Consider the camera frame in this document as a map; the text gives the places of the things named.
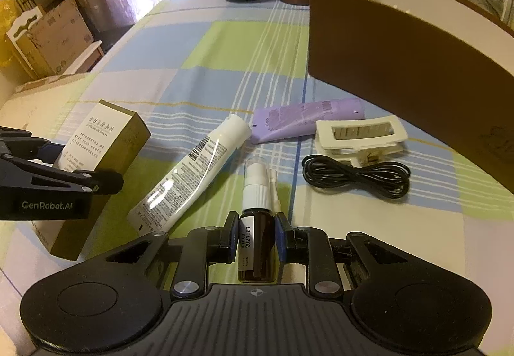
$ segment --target brown box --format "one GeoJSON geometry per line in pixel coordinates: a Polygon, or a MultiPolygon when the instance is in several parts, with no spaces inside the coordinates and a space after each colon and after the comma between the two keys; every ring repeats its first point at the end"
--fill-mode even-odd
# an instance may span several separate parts
{"type": "Polygon", "coordinates": [[[514,192],[513,37],[466,0],[310,0],[308,69],[514,192]]]}
{"type": "Polygon", "coordinates": [[[17,46],[40,77],[59,75],[93,42],[76,6],[65,0],[17,40],[17,46]]]}
{"type": "MultiPolygon", "coordinates": [[[[112,169],[124,174],[149,138],[150,131],[137,113],[100,100],[71,136],[54,167],[67,171],[112,169]]],[[[52,255],[76,260],[109,198],[94,195],[85,220],[33,221],[33,229],[52,255]]]]}

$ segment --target coiled black cable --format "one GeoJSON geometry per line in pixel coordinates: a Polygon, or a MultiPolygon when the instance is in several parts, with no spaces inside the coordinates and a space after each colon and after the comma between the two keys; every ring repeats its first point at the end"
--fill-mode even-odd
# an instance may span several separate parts
{"type": "Polygon", "coordinates": [[[398,162],[382,162],[358,169],[331,157],[312,154],[302,160],[303,177],[317,188],[340,188],[358,182],[389,199],[409,192],[410,169],[398,162]]]}

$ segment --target purple tube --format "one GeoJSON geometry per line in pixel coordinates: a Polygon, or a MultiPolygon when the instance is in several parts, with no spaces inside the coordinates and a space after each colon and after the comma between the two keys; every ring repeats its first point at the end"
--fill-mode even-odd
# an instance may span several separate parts
{"type": "Polygon", "coordinates": [[[333,99],[285,107],[260,108],[253,113],[253,144],[316,133],[316,121],[364,120],[360,99],[333,99]]]}

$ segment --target ribbed gray plate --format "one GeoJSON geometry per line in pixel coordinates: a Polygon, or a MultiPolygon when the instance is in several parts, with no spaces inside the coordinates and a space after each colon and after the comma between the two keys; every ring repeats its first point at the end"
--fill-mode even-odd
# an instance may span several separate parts
{"type": "MultiPolygon", "coordinates": [[[[56,353],[38,350],[34,356],[56,353]]],[[[173,304],[164,320],[112,356],[394,356],[362,335],[336,302],[312,299],[299,284],[212,286],[173,304]]],[[[461,356],[478,356],[469,350],[461,356]]]]}

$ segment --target yellow stripe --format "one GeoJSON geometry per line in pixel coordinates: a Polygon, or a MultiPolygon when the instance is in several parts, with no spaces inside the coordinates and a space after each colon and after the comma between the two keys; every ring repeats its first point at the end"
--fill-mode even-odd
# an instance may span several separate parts
{"type": "MultiPolygon", "coordinates": [[[[98,103],[99,99],[96,101],[68,101],[67,103],[98,103]]],[[[108,100],[110,103],[127,103],[127,104],[144,104],[144,105],[154,105],[155,107],[164,105],[166,107],[178,107],[179,105],[189,105],[190,107],[196,107],[203,110],[214,110],[214,111],[225,111],[225,112],[240,112],[242,114],[253,114],[253,111],[247,111],[247,110],[236,110],[236,109],[230,109],[230,108],[218,108],[218,107],[207,107],[206,105],[199,105],[197,103],[192,102],[150,102],[150,101],[116,101],[116,100],[108,100]]]]}
{"type": "Polygon", "coordinates": [[[455,151],[455,150],[450,149],[449,147],[443,146],[443,145],[441,145],[441,144],[430,143],[430,141],[420,140],[420,139],[418,139],[418,138],[411,138],[411,137],[409,137],[409,140],[410,140],[410,141],[417,141],[418,143],[426,144],[426,145],[428,145],[428,146],[438,147],[438,148],[440,148],[440,149],[448,150],[448,151],[451,151],[451,152],[454,152],[454,151],[455,151]]]}

